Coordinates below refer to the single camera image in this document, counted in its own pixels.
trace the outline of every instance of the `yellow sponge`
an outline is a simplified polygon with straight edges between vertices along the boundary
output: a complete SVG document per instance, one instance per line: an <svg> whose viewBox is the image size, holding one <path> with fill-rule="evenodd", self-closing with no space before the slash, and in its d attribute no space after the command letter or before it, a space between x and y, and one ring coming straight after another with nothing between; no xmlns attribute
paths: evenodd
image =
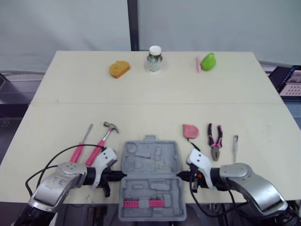
<svg viewBox="0 0 301 226"><path fill-rule="evenodd" d="M109 68L110 74L116 79L128 70L130 70L130 64L127 61L116 61Z"/></svg>

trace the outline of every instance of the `white jar lid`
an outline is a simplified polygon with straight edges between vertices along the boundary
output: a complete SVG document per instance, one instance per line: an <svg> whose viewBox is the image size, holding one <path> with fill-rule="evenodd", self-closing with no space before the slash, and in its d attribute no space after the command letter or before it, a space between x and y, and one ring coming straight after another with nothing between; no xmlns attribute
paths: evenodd
<svg viewBox="0 0 301 226"><path fill-rule="evenodd" d="M158 56L162 53L162 49L160 46L151 46L150 47L150 54L153 56Z"/></svg>

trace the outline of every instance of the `pliers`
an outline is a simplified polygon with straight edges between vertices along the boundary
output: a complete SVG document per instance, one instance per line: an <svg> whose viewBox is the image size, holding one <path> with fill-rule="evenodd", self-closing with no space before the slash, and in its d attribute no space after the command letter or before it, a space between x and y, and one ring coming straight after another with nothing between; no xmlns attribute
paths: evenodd
<svg viewBox="0 0 301 226"><path fill-rule="evenodd" d="M208 125L208 141L211 146L211 155L214 161L217 161L220 157L220 148L222 147L222 126L218 125L218 139L215 143L212 137L212 123Z"/></svg>

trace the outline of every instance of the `green pear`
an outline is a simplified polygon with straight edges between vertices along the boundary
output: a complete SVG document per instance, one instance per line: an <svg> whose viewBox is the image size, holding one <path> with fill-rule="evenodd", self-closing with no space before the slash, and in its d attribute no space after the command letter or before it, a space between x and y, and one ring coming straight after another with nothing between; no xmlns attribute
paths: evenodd
<svg viewBox="0 0 301 226"><path fill-rule="evenodd" d="M209 53L201 62L202 69L204 71L209 71L214 68L216 64L216 59L214 53Z"/></svg>

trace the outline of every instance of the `hammer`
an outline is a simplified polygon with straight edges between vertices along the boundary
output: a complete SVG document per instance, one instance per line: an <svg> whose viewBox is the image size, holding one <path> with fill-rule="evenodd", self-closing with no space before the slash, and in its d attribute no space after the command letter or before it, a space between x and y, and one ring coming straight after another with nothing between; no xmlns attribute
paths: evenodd
<svg viewBox="0 0 301 226"><path fill-rule="evenodd" d="M117 133L119 133L117 127L113 124L113 123L108 123L108 122L104 122L103 126L105 127L109 127L108 132L104 135L104 137L102 138L102 140L97 144L100 147L96 147L94 148L92 154L90 155L90 157L88 158L88 160L86 161L86 165L87 166L91 166L95 160L95 158L98 156L98 154L104 150L104 144L105 144L105 140L106 138L108 138L109 134L113 131L116 130Z"/></svg>

